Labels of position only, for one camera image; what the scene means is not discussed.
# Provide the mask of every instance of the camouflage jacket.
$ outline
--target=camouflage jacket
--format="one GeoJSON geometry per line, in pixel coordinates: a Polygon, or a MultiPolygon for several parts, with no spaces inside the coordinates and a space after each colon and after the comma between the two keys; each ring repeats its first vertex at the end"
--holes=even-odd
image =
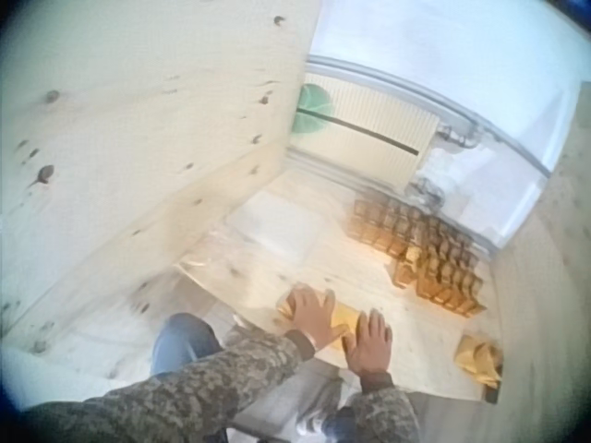
{"type": "MultiPolygon", "coordinates": [[[[151,377],[100,398],[52,402],[24,413],[51,441],[202,441],[265,392],[291,377],[311,355],[300,334],[247,339],[178,372],[151,377]]],[[[362,380],[351,405],[363,442],[418,441],[416,417],[405,394],[387,376],[362,380]]]]}

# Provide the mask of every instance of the left hand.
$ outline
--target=left hand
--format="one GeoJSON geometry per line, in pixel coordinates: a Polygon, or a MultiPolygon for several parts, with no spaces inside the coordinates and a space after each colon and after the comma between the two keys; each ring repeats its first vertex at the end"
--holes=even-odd
{"type": "Polygon", "coordinates": [[[316,351],[325,348],[341,338],[349,328],[347,325],[331,327],[332,311],[336,304],[333,291],[327,291],[321,305],[316,293],[306,284],[297,284],[287,297],[292,309],[293,325],[312,341],[316,351]]]}

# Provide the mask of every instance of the shoe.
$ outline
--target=shoe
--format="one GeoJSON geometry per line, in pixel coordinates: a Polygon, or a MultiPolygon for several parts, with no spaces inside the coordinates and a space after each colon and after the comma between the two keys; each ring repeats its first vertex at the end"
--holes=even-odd
{"type": "Polygon", "coordinates": [[[329,381],[309,407],[299,415],[295,430],[300,436],[322,434],[322,424],[339,408],[343,381],[340,378],[329,381]]]}

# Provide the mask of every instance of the white radiator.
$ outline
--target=white radiator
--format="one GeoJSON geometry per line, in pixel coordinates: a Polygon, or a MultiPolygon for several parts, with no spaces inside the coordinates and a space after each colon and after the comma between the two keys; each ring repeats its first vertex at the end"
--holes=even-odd
{"type": "Polygon", "coordinates": [[[391,95],[336,78],[306,74],[305,83],[328,92],[332,106],[298,108],[296,118],[303,114],[319,119],[323,127],[315,132],[294,133],[292,146],[380,180],[402,193],[428,153],[440,121],[438,116],[391,95]]]}

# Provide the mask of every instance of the pipe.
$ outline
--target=pipe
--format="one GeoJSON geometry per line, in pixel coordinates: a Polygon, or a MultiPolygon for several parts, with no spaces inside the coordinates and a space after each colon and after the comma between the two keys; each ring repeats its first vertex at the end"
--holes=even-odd
{"type": "Polygon", "coordinates": [[[462,136],[455,132],[450,125],[440,124],[437,128],[437,134],[445,141],[449,141],[465,150],[473,150],[482,141],[484,131],[482,127],[473,125],[467,136],[462,136]]]}

